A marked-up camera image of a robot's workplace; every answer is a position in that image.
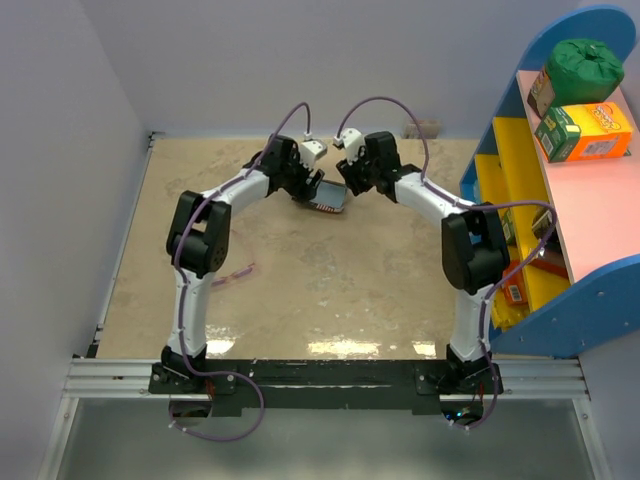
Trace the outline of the printed glasses case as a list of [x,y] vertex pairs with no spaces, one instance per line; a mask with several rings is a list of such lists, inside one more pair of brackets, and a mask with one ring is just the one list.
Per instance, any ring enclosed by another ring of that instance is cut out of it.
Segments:
[[296,200],[297,204],[324,213],[339,214],[346,205],[348,188],[345,184],[330,180],[322,180],[315,196],[310,200]]

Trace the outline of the light blue cleaning cloth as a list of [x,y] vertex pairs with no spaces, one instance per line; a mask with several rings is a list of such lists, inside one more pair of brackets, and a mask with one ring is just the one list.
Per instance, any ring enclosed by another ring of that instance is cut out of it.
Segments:
[[344,184],[323,180],[317,190],[317,195],[311,203],[335,210],[342,209],[347,197],[347,187]]

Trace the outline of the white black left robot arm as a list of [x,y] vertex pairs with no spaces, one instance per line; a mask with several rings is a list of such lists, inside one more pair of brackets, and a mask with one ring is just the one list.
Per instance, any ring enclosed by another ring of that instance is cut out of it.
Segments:
[[280,189],[296,200],[313,199],[324,177],[314,166],[326,153],[320,140],[308,137],[298,143],[275,135],[224,184],[180,195],[166,240],[176,301],[161,364],[183,391],[196,392],[207,380],[206,311],[216,273],[228,254],[233,216]]

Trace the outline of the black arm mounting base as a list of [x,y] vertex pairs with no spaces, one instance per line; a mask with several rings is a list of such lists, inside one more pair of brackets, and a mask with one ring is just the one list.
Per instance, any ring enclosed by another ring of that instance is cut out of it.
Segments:
[[448,360],[206,359],[205,377],[151,367],[149,392],[214,401],[216,416],[245,408],[404,410],[438,415],[446,396],[504,392],[498,365],[462,367]]

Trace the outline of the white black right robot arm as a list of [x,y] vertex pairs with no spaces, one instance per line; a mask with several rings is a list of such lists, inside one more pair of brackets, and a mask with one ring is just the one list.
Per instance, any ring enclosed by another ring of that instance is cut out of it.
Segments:
[[496,207],[465,201],[427,179],[417,166],[404,164],[389,132],[365,135],[348,128],[333,138],[333,145],[344,152],[336,168],[354,195],[374,189],[438,228],[442,269],[457,291],[447,353],[456,362],[446,367],[445,379],[452,390],[469,392],[481,380],[475,362],[488,362],[488,316],[510,263]]

